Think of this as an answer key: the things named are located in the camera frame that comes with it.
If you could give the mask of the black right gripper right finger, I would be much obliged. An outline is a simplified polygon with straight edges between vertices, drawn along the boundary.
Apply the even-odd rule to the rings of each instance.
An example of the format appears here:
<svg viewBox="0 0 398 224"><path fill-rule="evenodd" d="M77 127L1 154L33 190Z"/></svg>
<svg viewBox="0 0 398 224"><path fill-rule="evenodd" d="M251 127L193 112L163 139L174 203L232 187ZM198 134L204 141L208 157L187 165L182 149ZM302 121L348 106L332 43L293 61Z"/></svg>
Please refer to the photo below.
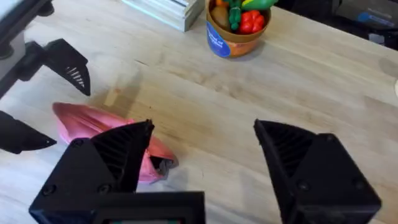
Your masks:
<svg viewBox="0 0 398 224"><path fill-rule="evenodd" d="M382 201L332 133L256 119L282 223L369 223Z"/></svg>

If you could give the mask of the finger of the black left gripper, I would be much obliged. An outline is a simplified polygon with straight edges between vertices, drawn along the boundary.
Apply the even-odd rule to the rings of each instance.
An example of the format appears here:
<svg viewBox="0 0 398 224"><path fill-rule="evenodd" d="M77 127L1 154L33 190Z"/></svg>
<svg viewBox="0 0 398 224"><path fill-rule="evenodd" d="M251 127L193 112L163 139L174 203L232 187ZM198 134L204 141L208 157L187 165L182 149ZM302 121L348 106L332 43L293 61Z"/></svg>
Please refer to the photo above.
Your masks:
<svg viewBox="0 0 398 224"><path fill-rule="evenodd" d="M25 45L26 53L17 64L18 79L29 81L43 66L61 76L86 96L91 95L88 60L64 39L45 46L32 41Z"/></svg>
<svg viewBox="0 0 398 224"><path fill-rule="evenodd" d="M35 151L56 144L56 140L1 112L1 149L13 154Z"/></svg>

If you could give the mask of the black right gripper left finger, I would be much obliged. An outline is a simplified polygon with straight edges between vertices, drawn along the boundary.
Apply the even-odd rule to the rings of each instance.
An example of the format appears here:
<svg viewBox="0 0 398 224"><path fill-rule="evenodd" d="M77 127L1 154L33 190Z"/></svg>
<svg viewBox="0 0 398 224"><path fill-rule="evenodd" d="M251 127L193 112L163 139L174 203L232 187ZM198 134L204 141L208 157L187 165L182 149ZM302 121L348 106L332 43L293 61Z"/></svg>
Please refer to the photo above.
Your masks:
<svg viewBox="0 0 398 224"><path fill-rule="evenodd" d="M74 139L29 207L37 223L92 223L99 201L135 192L151 120Z"/></svg>

